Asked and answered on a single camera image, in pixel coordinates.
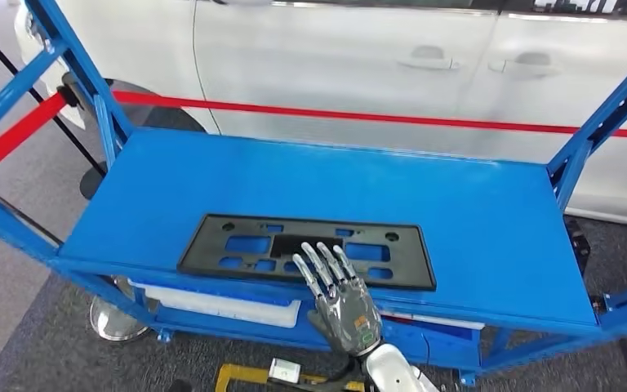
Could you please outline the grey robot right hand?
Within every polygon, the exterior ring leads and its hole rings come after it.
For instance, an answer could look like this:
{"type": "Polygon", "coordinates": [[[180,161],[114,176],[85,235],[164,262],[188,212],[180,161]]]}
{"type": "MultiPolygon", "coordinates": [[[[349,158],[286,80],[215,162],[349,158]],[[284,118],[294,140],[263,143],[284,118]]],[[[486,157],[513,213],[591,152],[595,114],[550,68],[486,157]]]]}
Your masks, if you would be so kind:
{"type": "Polygon", "coordinates": [[[355,357],[382,341],[382,322],[363,279],[341,246],[302,242],[292,260],[315,300],[315,316],[332,348],[355,357]]]}

